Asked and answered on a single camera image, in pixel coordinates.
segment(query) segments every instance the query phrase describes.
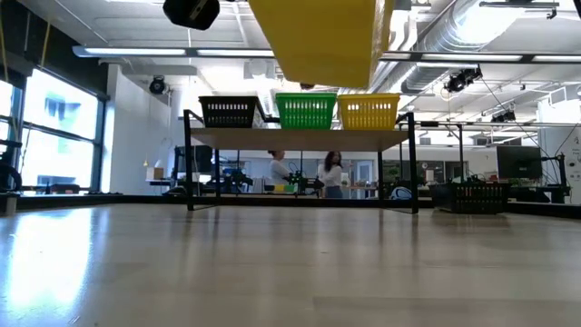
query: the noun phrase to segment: white shirt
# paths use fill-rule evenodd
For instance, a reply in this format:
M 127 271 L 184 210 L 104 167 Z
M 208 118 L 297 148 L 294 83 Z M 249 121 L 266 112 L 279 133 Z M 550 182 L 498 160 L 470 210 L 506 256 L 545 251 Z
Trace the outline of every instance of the white shirt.
M 272 160 L 270 164 L 271 180 L 273 185 L 286 185 L 289 182 L 282 179 L 282 177 L 289 177 L 291 171 L 287 169 L 280 161 Z
M 341 186 L 341 174 L 343 169 L 340 166 L 333 166 L 328 172 L 325 172 L 325 166 L 319 165 L 319 180 L 325 184 L 325 187 Z

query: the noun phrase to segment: floor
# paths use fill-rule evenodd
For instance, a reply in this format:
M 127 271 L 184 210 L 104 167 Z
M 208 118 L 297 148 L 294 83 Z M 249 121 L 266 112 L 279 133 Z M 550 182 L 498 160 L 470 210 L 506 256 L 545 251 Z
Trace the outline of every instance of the floor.
M 581 325 L 581 223 L 119 204 L 0 218 L 0 326 Z

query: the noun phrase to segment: person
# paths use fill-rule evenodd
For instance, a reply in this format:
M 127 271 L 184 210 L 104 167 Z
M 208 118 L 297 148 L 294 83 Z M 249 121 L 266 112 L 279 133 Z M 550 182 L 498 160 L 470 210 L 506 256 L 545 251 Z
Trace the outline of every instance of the person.
M 329 152 L 325 157 L 325 163 L 319 169 L 319 179 L 325 184 L 325 198 L 343 198 L 343 192 L 341 191 L 342 173 L 341 153 L 339 151 Z
M 269 151 L 269 154 L 272 155 L 272 161 L 270 164 L 272 184 L 288 184 L 285 179 L 291 177 L 291 171 L 281 163 L 281 160 L 284 159 L 284 151 Z

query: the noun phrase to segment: dark hair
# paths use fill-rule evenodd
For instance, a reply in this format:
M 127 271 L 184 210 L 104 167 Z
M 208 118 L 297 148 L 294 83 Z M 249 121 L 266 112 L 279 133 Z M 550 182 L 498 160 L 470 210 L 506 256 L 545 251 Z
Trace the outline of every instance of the dark hair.
M 329 151 L 329 153 L 325 157 L 325 172 L 327 172 L 327 173 L 333 167 L 333 157 L 335 156 L 335 153 L 337 153 L 339 155 L 339 162 L 337 163 L 337 166 L 343 168 L 343 166 L 341 165 L 341 159 L 342 159 L 341 153 L 339 151 Z

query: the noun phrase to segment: black crate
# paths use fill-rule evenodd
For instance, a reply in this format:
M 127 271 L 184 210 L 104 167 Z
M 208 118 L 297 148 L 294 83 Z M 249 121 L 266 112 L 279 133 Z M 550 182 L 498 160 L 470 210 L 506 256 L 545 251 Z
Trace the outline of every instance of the black crate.
M 252 128 L 255 112 L 262 115 L 257 96 L 200 96 L 200 103 L 206 127 Z
M 452 213 L 496 214 L 507 207 L 510 184 L 448 183 L 429 187 L 435 208 Z

